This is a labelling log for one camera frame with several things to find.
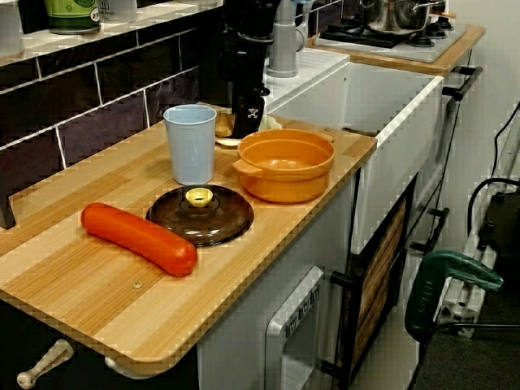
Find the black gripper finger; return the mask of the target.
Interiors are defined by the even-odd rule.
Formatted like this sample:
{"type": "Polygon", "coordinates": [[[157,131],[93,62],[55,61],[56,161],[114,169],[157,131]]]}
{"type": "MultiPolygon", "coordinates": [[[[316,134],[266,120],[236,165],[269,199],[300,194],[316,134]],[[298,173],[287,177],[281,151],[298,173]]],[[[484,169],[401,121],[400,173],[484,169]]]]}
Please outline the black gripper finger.
{"type": "Polygon", "coordinates": [[[253,94],[238,94],[232,103],[232,138],[244,138],[259,129],[264,113],[264,99],[253,94]]]}

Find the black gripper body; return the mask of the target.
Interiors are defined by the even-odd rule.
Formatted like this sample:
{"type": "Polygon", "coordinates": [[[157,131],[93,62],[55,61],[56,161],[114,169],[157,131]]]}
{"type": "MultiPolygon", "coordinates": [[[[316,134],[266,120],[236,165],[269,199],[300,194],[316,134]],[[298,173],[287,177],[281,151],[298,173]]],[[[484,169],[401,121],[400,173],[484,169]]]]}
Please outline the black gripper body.
{"type": "Polygon", "coordinates": [[[221,44],[221,79],[231,84],[232,97],[253,93],[265,97],[271,92],[263,83],[268,41],[224,38],[221,44]]]}

